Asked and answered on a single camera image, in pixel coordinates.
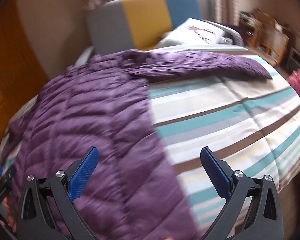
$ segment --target pillow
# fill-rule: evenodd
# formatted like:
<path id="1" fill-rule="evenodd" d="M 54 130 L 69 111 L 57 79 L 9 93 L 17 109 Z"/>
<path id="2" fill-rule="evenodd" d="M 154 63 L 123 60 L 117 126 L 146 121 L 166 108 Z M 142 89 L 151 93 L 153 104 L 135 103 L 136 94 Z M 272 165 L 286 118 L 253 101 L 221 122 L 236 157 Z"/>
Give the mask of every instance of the pillow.
<path id="1" fill-rule="evenodd" d="M 155 47 L 164 48 L 175 45 L 213 45 L 221 42 L 225 31 L 214 25 L 195 19 L 188 19 Z"/>

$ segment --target quilted fabric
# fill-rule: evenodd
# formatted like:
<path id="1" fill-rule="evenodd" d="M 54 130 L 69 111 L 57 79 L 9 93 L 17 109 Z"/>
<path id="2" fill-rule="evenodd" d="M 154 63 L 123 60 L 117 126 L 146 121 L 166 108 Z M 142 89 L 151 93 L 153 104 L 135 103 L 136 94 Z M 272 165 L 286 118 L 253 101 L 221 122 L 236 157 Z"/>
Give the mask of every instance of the quilted fabric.
<path id="1" fill-rule="evenodd" d="M 152 127 L 147 84 L 199 74 L 271 78 L 256 61 L 200 51 L 129 50 L 69 67 L 43 87 L 35 110 L 10 124 L 16 132 L 11 138 L 23 135 L 15 160 L 14 204 L 28 175 L 52 176 L 95 146 L 99 164 L 74 203 L 98 237 L 195 239 L 187 200 Z M 65 232 L 53 205 L 52 211 Z"/>

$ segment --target headboard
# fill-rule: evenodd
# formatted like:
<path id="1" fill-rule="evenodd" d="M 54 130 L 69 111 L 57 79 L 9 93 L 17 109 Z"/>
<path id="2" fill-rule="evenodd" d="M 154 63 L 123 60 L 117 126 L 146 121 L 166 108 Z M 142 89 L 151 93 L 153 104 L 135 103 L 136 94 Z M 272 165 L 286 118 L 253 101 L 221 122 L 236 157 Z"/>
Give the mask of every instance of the headboard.
<path id="1" fill-rule="evenodd" d="M 201 20 L 197 0 L 114 0 L 87 14 L 97 54 L 150 50 L 187 19 Z"/>
<path id="2" fill-rule="evenodd" d="M 9 119 L 48 81 L 18 18 L 15 0 L 0 7 L 0 141 Z"/>

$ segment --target metal screw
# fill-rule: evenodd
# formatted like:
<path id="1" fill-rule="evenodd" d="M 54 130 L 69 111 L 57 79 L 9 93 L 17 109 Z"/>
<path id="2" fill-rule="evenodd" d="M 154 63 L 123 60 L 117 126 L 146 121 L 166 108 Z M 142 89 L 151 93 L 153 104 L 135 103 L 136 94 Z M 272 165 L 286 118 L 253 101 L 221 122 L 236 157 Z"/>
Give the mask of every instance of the metal screw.
<path id="1" fill-rule="evenodd" d="M 34 179 L 34 176 L 33 176 L 33 175 L 29 175 L 28 178 L 27 178 L 28 181 L 31 181 L 31 180 L 33 180 L 33 179 Z"/>
<path id="2" fill-rule="evenodd" d="M 59 177 L 59 178 L 61 178 L 64 174 L 65 174 L 64 171 L 58 171 L 58 172 L 56 173 L 56 176 Z"/>
<path id="3" fill-rule="evenodd" d="M 242 172 L 242 171 L 235 171 L 234 174 L 235 174 L 237 177 L 239 177 L 239 178 L 243 177 L 243 172 Z"/>
<path id="4" fill-rule="evenodd" d="M 267 181 L 272 181 L 272 177 L 271 177 L 270 175 L 266 175 L 266 176 L 265 176 L 265 179 L 266 179 Z"/>

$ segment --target striped bedspread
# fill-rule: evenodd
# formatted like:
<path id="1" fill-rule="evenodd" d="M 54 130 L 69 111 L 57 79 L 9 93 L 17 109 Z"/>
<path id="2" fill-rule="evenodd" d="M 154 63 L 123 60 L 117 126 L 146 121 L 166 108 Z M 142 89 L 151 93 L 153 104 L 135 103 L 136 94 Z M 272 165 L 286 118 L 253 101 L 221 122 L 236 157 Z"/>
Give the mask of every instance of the striped bedspread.
<path id="1" fill-rule="evenodd" d="M 210 77 L 150 85 L 155 129 L 201 232 L 225 204 L 201 166 L 202 147 L 249 177 L 270 174 L 279 192 L 300 171 L 300 98 L 259 56 L 244 57 L 261 63 L 273 80 Z M 237 224 L 249 204 L 247 198 Z"/>

